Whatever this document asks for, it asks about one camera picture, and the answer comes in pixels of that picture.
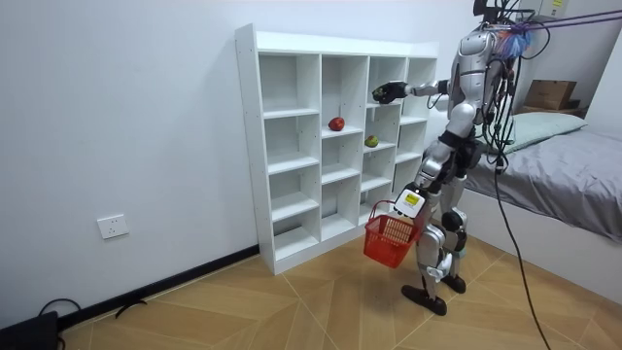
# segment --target black baseboard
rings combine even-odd
[[[241,262],[247,258],[259,254],[259,245],[243,249],[239,252],[227,255],[220,259],[216,259],[212,262],[204,263],[203,265],[191,268],[184,272],[178,273],[174,276],[164,278],[163,280],[154,282],[148,286],[136,289],[134,291],[125,293],[124,295],[113,297],[108,300],[96,303],[92,306],[85,307],[80,311],[76,311],[58,319],[58,330],[60,332],[78,325],[81,322],[89,320],[93,317],[105,314],[120,307],[124,307],[130,303],[135,302],[143,298],[156,295],[164,292],[175,286],[179,286],[183,283],[189,282],[195,278],[206,275],[210,272],[214,272],[223,267],[229,266],[233,263]]]

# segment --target green fruit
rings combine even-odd
[[[365,139],[365,145],[367,147],[371,147],[371,148],[374,148],[374,147],[378,146],[378,138],[376,136],[373,136],[373,135],[367,137]]]

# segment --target humanoid robot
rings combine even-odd
[[[449,95],[449,123],[438,140],[426,149],[414,182],[406,186],[396,203],[400,214],[410,216],[407,208],[400,207],[408,193],[425,202],[418,208],[417,217],[424,226],[416,246],[423,289],[406,285],[401,292],[438,315],[447,313],[445,301],[437,295],[438,282],[460,294],[467,289],[460,277],[460,261],[467,242],[467,215],[457,204],[467,170],[475,166],[483,151],[483,144],[475,140],[474,126],[490,124],[499,109],[496,102],[506,93],[513,94],[513,73],[506,67],[512,67],[514,62],[496,56],[497,36],[487,30],[493,24],[491,21],[499,17],[498,12],[497,8],[487,8],[485,1],[475,2],[474,13],[485,15],[484,21],[460,42],[450,81],[420,86],[390,82],[373,92],[373,98],[383,104],[408,95]],[[430,223],[432,210],[439,202],[442,227]]]

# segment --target red apple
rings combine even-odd
[[[345,124],[346,124],[346,121],[344,121],[343,118],[337,117],[337,118],[333,118],[332,121],[328,123],[328,127],[332,131],[341,131],[343,129],[343,126],[345,126]]]

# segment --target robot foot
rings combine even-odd
[[[438,316],[447,314],[447,304],[440,297],[431,299],[426,291],[408,285],[401,287],[401,293],[409,300],[427,308]]]
[[[458,275],[456,275],[456,277],[447,275],[441,281],[445,282],[449,288],[453,289],[458,294],[464,294],[467,291],[467,283]]]

